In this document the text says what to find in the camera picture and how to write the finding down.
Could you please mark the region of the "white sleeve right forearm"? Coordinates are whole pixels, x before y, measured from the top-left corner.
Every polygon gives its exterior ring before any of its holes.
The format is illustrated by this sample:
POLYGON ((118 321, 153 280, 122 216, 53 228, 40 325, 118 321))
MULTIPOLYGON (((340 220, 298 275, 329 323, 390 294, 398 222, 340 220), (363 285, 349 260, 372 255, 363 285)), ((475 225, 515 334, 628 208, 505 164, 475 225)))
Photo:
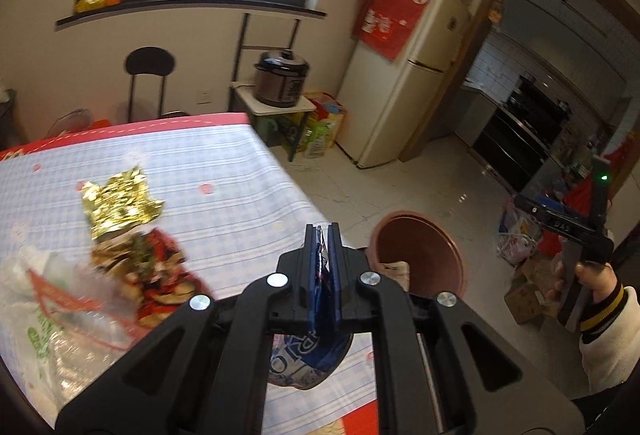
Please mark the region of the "white sleeve right forearm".
POLYGON ((636 290, 616 283, 603 302, 585 309, 580 329, 582 367, 589 392, 595 394, 623 384, 639 360, 639 302, 636 290))

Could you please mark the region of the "right hand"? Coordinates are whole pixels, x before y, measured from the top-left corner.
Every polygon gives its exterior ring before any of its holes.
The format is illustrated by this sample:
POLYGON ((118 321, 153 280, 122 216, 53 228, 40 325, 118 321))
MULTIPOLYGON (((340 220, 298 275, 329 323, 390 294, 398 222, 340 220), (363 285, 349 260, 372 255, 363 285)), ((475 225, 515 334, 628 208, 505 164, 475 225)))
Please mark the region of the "right hand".
MULTIPOLYGON (((544 295, 548 301, 558 302, 566 285, 568 278, 565 276, 565 265, 562 254, 558 253, 552 259, 554 280, 552 287, 544 295)), ((577 263, 574 267, 574 277, 584 287, 592 291, 594 303, 600 303, 607 299, 617 288, 617 277, 612 266, 594 263, 577 263)))

